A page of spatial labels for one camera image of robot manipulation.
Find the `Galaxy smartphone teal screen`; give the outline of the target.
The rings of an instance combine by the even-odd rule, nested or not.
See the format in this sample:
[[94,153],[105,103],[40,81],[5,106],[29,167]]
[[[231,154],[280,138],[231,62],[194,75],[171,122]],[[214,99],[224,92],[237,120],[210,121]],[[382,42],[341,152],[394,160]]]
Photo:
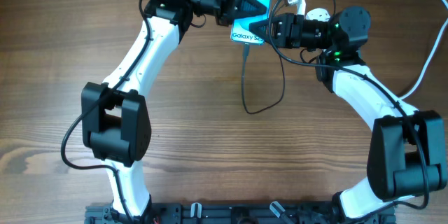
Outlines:
[[265,20],[269,15],[271,0],[237,0],[237,14],[232,25],[230,38],[234,42],[262,45],[264,40],[249,30],[253,22]]

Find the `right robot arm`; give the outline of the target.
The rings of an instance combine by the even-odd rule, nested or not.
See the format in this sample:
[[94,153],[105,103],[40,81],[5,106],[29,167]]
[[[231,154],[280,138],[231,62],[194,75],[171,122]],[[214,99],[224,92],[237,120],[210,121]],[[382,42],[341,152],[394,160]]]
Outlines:
[[447,186],[444,122],[394,95],[372,74],[360,49],[368,40],[370,14],[351,6],[329,20],[284,13],[249,29],[280,53],[284,48],[320,50],[311,63],[317,79],[346,101],[370,128],[367,176],[334,195],[331,223],[356,223],[414,197],[429,198]]

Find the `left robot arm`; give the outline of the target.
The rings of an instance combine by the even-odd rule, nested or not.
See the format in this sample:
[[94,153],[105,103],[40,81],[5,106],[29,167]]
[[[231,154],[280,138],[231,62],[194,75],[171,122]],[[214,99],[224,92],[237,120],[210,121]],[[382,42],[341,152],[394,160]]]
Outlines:
[[267,6],[260,0],[150,0],[139,11],[141,30],[123,61],[101,84],[87,83],[81,92],[83,144],[108,172],[115,223],[151,219],[141,163],[152,134],[146,100],[193,17],[210,15],[228,26],[265,14]]

